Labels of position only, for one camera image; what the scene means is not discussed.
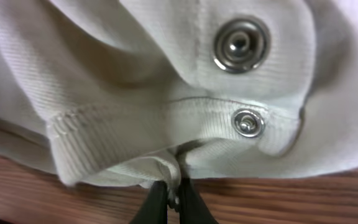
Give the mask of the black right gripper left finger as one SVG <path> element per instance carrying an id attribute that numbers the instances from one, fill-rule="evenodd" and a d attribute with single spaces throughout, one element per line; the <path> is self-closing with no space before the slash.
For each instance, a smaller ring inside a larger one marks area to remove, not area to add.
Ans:
<path id="1" fill-rule="evenodd" d="M 167 184 L 156 181 L 130 224 L 167 224 Z"/>

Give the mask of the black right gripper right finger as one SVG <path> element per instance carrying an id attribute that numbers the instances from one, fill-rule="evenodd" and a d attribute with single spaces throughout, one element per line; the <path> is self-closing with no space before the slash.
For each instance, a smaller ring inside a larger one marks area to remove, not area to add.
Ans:
<path id="1" fill-rule="evenodd" d="M 181 180 L 177 195 L 180 224 L 218 224 L 191 179 Z"/>

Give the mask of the white baby bodysuit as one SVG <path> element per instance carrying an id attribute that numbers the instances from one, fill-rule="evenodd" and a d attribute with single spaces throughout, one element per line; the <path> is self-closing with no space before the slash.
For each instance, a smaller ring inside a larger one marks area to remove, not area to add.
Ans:
<path id="1" fill-rule="evenodd" d="M 0 155 L 65 185 L 358 167 L 358 1 L 0 1 Z"/>

